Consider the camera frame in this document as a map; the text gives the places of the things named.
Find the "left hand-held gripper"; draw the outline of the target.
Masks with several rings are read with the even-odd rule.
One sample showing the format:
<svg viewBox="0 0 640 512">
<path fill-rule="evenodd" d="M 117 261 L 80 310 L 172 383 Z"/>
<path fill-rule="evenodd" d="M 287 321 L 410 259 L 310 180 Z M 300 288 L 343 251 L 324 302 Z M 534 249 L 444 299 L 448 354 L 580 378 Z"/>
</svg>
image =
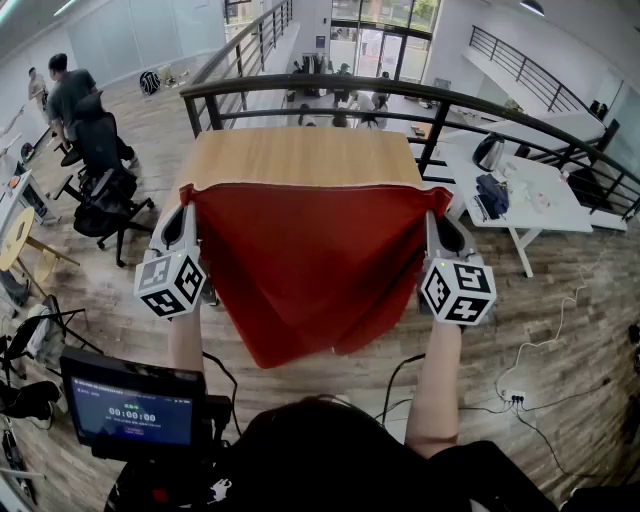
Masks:
<svg viewBox="0 0 640 512">
<path fill-rule="evenodd" d="M 136 266 L 134 296 L 161 319 L 190 314 L 201 303 L 218 305 L 218 295 L 200 265 L 196 204 L 177 205 L 158 221 L 151 245 L 183 246 L 173 251 L 149 248 Z"/>
</svg>

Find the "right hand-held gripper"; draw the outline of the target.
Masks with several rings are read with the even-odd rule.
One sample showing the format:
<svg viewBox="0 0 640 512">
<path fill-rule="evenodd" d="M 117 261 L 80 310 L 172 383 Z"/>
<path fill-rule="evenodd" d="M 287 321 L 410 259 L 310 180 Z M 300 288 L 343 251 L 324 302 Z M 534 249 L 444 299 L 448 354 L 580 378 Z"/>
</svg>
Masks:
<svg viewBox="0 0 640 512">
<path fill-rule="evenodd" d="M 458 219 L 433 210 L 425 216 L 426 257 L 431 259 L 419 286 L 421 297 L 441 323 L 478 325 L 496 301 L 490 266 L 439 258 L 442 248 L 458 258 L 475 253 L 475 240 Z"/>
</svg>

